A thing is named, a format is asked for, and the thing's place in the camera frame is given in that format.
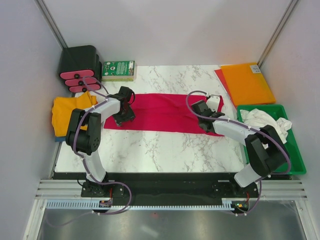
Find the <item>magenta t shirt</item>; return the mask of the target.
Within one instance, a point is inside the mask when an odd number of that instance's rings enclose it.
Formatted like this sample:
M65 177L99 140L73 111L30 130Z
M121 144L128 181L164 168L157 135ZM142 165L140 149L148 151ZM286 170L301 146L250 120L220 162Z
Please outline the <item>magenta t shirt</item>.
M198 118L186 105L185 94L142 93L130 100L135 114L133 121L118 126L113 117L103 128L108 130L154 131L183 134L205 134L199 127Z

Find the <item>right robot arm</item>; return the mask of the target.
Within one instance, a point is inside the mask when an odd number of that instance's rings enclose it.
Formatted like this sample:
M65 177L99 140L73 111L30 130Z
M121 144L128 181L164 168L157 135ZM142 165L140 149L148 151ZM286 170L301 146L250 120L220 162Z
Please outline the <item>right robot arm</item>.
M290 156L271 125L250 127L222 112L212 111L204 100L187 107L198 118L199 126L205 132L223 135L245 146L249 163L234 175L234 181L229 184L233 196L242 196L248 185L268 177L285 163L290 170Z

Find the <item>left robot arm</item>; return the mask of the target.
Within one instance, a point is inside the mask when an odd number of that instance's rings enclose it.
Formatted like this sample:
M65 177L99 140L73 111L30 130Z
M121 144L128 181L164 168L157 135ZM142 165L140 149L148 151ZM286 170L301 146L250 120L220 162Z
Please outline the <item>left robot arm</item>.
M122 86L118 93L107 95L102 102L86 109L76 108L71 113L65 142L80 157L86 178L93 182L92 191L99 197L110 191L109 183L104 181L107 172L98 152L104 122L113 118L118 127L132 122L136 116L131 101L135 98L132 89Z

